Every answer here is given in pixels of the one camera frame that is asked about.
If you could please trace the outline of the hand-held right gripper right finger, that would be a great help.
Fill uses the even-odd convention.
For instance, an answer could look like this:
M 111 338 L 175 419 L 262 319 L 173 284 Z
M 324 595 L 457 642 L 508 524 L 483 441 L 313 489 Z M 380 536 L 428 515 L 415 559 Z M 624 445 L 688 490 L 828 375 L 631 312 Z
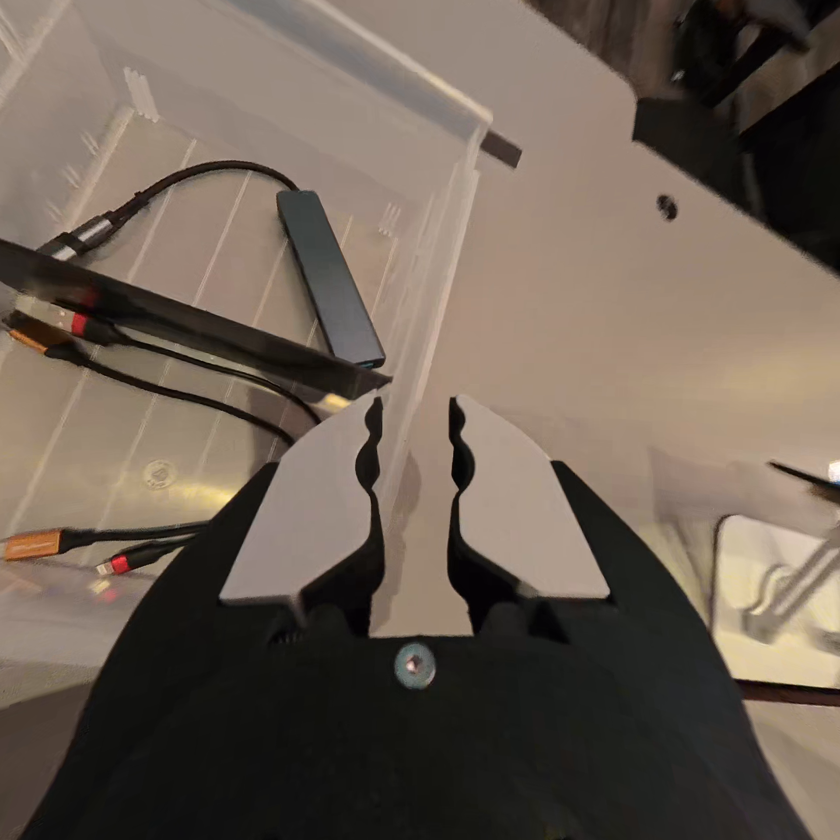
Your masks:
M 610 587 L 543 449 L 468 395 L 450 398 L 448 435 L 448 579 L 473 634 L 500 604 L 605 602 Z

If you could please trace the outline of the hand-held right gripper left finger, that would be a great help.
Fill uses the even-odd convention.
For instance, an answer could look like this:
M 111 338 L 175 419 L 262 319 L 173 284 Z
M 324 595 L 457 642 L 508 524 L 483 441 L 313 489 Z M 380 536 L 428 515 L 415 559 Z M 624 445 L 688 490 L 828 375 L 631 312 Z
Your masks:
M 363 396 L 281 458 L 219 593 L 227 607 L 281 606 L 304 627 L 321 607 L 368 637 L 384 580 L 375 483 L 383 403 Z

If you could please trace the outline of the grey usb hub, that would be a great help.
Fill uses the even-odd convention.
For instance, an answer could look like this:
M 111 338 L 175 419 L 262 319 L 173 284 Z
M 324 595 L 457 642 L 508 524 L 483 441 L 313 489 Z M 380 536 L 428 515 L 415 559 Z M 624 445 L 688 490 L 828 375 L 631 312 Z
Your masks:
M 320 197 L 284 190 L 276 206 L 330 353 L 368 370 L 381 368 L 384 349 Z

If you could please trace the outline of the clear plastic box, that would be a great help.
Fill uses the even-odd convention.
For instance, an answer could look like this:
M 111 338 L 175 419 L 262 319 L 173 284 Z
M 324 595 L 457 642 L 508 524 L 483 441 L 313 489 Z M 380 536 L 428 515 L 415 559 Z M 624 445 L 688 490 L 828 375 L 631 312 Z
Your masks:
M 385 352 L 387 521 L 491 111 L 326 2 L 2 2 L 2 239 L 35 249 L 184 165 L 317 193 Z M 278 182 L 204 175 L 81 267 L 325 350 Z M 2 330 L 2 537 L 214 515 L 283 444 Z

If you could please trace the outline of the black divider plate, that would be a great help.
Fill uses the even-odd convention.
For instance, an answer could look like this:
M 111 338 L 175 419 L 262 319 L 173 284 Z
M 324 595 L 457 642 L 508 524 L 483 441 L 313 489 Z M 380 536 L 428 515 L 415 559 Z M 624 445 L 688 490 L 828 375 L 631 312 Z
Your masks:
M 389 375 L 132 286 L 30 248 L 1 241 L 2 283 L 82 319 L 109 323 L 228 362 L 354 400 Z

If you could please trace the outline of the instruction sheet on wooden stand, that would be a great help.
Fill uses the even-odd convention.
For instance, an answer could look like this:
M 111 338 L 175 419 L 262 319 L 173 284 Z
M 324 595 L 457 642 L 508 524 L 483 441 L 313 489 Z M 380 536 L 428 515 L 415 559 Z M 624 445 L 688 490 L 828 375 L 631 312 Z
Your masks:
M 713 543 L 710 633 L 753 691 L 838 692 L 838 458 L 728 467 L 733 501 Z

